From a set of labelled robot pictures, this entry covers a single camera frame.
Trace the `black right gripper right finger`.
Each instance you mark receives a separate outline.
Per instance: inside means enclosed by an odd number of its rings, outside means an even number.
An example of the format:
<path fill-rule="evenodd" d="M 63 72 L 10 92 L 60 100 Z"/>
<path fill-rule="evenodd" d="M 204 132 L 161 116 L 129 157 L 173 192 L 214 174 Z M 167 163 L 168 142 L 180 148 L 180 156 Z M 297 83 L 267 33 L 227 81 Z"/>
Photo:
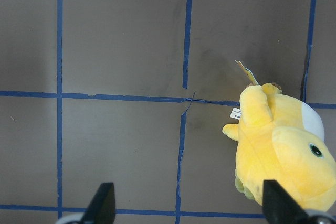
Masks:
<path fill-rule="evenodd" d="M 263 214 L 268 223 L 305 223 L 307 213 L 276 180 L 264 180 Z"/>

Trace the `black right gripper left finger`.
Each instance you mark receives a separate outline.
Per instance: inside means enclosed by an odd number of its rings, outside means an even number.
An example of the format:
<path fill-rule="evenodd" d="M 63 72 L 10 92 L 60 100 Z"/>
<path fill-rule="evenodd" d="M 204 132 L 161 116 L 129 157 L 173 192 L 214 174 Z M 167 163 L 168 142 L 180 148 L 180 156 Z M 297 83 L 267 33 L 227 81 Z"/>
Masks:
<path fill-rule="evenodd" d="M 115 203 L 114 183 L 102 183 L 86 209 L 82 223 L 114 223 Z"/>

